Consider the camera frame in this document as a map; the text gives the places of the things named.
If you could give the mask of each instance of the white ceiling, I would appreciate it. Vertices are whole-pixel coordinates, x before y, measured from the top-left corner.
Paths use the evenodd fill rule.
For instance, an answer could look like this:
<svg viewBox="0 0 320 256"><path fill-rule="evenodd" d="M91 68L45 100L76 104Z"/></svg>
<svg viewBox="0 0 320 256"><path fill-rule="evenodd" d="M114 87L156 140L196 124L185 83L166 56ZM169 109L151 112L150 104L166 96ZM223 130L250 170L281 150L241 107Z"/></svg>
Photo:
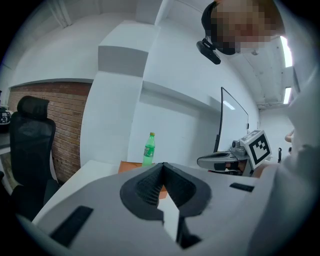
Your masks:
<svg viewBox="0 0 320 256"><path fill-rule="evenodd" d="M14 67L23 52L39 38L52 30L62 30L63 23L67 26L66 20L74 23L85 16L101 13L134 13L137 1L49 0L51 8L47 1L43 2L16 34L11 45L16 54L8 58L12 62L10 67ZM199 40L201 40L205 35L201 24L202 12L211 2L212 0L175 0L168 18L189 27L199 34ZM61 13L55 11L57 3L60 3L62 5L60 9L65 11L65 20ZM285 68L283 47L279 37L259 49L259 54L256 56L246 53L227 56L227 58L243 77L260 109L281 105L285 87L293 86L293 69Z"/></svg>

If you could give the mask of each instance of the black office chair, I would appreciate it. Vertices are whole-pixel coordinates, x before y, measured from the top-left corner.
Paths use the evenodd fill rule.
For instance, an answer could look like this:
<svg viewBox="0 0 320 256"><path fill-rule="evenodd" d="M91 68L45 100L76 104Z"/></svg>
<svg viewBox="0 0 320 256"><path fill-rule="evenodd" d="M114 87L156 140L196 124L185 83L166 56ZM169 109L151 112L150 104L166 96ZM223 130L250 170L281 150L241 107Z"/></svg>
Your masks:
<svg viewBox="0 0 320 256"><path fill-rule="evenodd" d="M24 96L10 122L11 167L20 183L12 192L15 211L33 220L59 185L50 171L56 124L47 118L49 100Z"/></svg>

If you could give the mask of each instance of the chair headrest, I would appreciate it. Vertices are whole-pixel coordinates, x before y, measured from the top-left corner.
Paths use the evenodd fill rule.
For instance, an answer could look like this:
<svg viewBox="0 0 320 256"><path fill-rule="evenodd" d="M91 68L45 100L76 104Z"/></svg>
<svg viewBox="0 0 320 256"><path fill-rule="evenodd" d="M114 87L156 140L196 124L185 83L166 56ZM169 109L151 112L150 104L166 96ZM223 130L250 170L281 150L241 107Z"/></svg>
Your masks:
<svg viewBox="0 0 320 256"><path fill-rule="evenodd" d="M33 119L47 119L49 100L32 96L20 99L17 111L23 116Z"/></svg>

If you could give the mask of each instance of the white robotic device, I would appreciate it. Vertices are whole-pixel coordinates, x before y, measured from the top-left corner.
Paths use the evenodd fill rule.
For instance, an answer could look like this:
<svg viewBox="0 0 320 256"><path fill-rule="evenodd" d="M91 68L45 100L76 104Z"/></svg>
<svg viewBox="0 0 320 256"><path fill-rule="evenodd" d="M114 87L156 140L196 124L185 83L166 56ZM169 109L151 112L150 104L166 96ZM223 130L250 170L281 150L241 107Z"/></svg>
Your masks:
<svg viewBox="0 0 320 256"><path fill-rule="evenodd" d="M251 177L255 169L272 154L263 130L254 130L239 140L234 140L228 151L215 152L197 160L197 164L212 172ZM243 171L238 163L246 161Z"/></svg>

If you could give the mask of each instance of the white wall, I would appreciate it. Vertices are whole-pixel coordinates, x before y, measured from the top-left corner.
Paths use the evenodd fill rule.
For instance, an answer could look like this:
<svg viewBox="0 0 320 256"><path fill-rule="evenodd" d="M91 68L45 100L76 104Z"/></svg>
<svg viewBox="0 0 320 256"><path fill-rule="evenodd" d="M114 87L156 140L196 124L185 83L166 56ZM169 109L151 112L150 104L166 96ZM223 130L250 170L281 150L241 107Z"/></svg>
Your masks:
<svg viewBox="0 0 320 256"><path fill-rule="evenodd" d="M38 40L20 59L10 86L52 79L90 79L98 72L98 45L133 13L104 13L57 28Z"/></svg>
<svg viewBox="0 0 320 256"><path fill-rule="evenodd" d="M272 151L272 162L278 161L278 148L282 148L282 159L289 155L291 143L285 136L294 129L286 115L286 108L268 109L260 112L260 129L265 131Z"/></svg>
<svg viewBox="0 0 320 256"><path fill-rule="evenodd" d="M257 105L239 73L223 54L215 65L201 55L196 47L202 38L172 20L163 20L159 36L149 53L143 80L179 91L199 90L221 101L224 87L248 112L250 129L259 122Z"/></svg>
<svg viewBox="0 0 320 256"><path fill-rule="evenodd" d="M176 98L142 90L132 122L128 161L142 162L150 132L155 133L155 163L197 167L214 151L220 115Z"/></svg>

